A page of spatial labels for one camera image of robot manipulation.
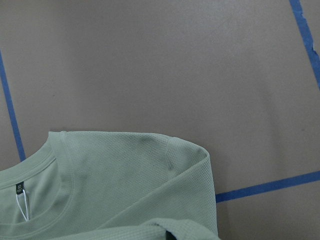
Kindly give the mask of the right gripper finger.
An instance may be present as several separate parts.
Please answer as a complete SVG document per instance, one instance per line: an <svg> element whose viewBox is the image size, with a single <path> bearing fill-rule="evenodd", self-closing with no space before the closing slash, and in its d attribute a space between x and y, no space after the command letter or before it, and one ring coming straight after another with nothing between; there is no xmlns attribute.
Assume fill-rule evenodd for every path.
<svg viewBox="0 0 320 240"><path fill-rule="evenodd" d="M166 232L165 233L165 240L177 240L177 239L171 232Z"/></svg>

